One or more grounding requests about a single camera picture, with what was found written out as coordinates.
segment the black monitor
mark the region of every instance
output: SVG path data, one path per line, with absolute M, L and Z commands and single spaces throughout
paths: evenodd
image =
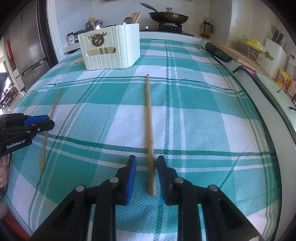
M 8 77 L 8 73 L 0 73 L 0 99 L 6 84 L 7 77 Z

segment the hand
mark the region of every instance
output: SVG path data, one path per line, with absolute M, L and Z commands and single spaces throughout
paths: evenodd
M 8 155 L 0 157 L 0 188 L 6 186 L 8 182 Z

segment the frying pan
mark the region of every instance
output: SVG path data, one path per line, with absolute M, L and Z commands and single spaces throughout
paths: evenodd
M 149 8 L 153 10 L 154 12 L 150 12 L 150 18 L 156 22 L 160 23 L 174 23 L 174 24 L 183 24 L 188 20 L 188 16 L 178 14 L 175 12 L 172 12 L 172 8 L 167 7 L 167 11 L 164 12 L 158 12 L 154 7 L 150 6 L 147 3 L 140 2 L 141 5 L 143 5 L 146 8 Z

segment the power outlet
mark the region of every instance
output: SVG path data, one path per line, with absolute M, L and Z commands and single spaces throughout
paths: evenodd
M 294 65 L 294 66 L 296 66 L 296 55 L 294 54 L 294 53 L 291 53 L 294 57 L 295 57 L 295 59 L 293 59 L 292 58 L 292 56 L 289 58 L 289 63 L 291 64 L 291 65 Z

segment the gas stove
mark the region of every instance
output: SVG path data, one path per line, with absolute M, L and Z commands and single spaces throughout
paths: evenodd
M 186 33 L 182 31 L 182 24 L 172 24 L 172 23 L 159 23 L 158 29 L 145 29 L 140 31 L 152 31 L 152 32 L 168 32 L 168 33 L 175 33 L 175 34 L 183 34 L 188 36 L 194 36 L 193 34 Z

